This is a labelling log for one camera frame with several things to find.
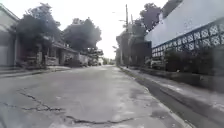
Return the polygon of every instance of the fence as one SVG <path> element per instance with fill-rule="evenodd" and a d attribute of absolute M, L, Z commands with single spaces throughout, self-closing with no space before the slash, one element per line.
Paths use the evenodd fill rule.
<path fill-rule="evenodd" d="M 174 48 L 181 51 L 183 45 L 193 50 L 194 48 L 214 47 L 220 44 L 224 44 L 224 18 L 152 48 L 152 57 L 161 59 L 167 49 Z"/>

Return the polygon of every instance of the white wall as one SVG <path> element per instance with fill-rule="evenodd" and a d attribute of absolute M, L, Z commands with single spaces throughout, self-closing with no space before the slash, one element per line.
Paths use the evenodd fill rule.
<path fill-rule="evenodd" d="M 146 36 L 152 47 L 224 17 L 224 0 L 183 0 Z"/>

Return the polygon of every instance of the road crack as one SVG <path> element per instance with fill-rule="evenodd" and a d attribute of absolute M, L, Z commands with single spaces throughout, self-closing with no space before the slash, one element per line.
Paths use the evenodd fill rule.
<path fill-rule="evenodd" d="M 111 125 L 115 125 L 115 124 L 120 124 L 120 123 L 124 123 L 124 122 L 127 122 L 127 121 L 133 121 L 133 120 L 136 120 L 136 119 L 140 119 L 140 118 L 145 118 L 145 117 L 149 117 L 150 115 L 146 115 L 146 116 L 139 116 L 139 117 L 131 117 L 131 118 L 126 118 L 126 119 L 122 119 L 122 120 L 118 120 L 118 121 L 111 121 L 111 120 L 108 120 L 108 121 L 88 121 L 88 120 L 82 120 L 82 119 L 77 119 L 77 118 L 74 118 L 73 116 L 65 116 L 63 118 L 63 121 L 66 123 L 69 123 L 70 124 L 88 124 L 88 125 L 108 125 L 108 126 L 111 126 Z"/>
<path fill-rule="evenodd" d="M 27 93 L 22 93 L 20 92 L 21 95 L 25 96 L 25 97 L 28 97 L 29 99 L 31 99 L 32 101 L 38 103 L 37 106 L 42 106 L 42 107 L 45 107 L 45 109 L 39 109 L 39 110 L 42 110 L 42 111 L 61 111 L 63 110 L 62 108 L 51 108 L 49 107 L 48 105 L 44 104 L 43 102 L 41 102 L 40 100 L 38 100 L 36 97 L 32 96 L 32 95 L 29 95 Z"/>
<path fill-rule="evenodd" d="M 42 101 L 38 100 L 36 97 L 30 95 L 30 94 L 27 94 L 27 93 L 23 93 L 23 92 L 20 92 L 21 95 L 25 96 L 25 97 L 28 97 L 29 99 L 31 99 L 32 101 L 36 102 L 37 105 L 35 107 L 20 107 L 20 106 L 16 106 L 16 105 L 12 105 L 12 104 L 8 104 L 6 102 L 0 102 L 0 104 L 6 106 L 6 107 L 9 107 L 9 108 L 16 108 L 16 109 L 21 109 L 21 110 L 25 110 L 25 111 L 38 111 L 38 112 L 41 112 L 41 111 L 62 111 L 64 110 L 63 108 L 52 108 L 46 104 L 44 104 Z"/>

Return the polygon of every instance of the sky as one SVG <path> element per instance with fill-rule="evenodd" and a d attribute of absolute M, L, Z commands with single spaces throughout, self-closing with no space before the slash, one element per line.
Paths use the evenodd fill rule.
<path fill-rule="evenodd" d="M 163 7 L 167 0 L 0 0 L 19 18 L 41 2 L 52 7 L 52 15 L 61 23 L 61 30 L 71 24 L 74 18 L 85 20 L 90 17 L 102 31 L 102 40 L 97 47 L 103 50 L 105 57 L 113 59 L 115 49 L 112 46 L 117 46 L 116 36 L 124 30 L 122 26 L 125 22 L 119 20 L 125 20 L 125 4 L 128 5 L 130 20 L 131 14 L 133 19 L 140 17 L 139 13 L 146 3 Z"/>

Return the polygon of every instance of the asphalt road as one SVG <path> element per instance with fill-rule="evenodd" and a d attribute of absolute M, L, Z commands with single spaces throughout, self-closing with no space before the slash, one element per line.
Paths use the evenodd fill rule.
<path fill-rule="evenodd" d="M 0 128 L 189 128 L 114 66 L 0 79 Z"/>

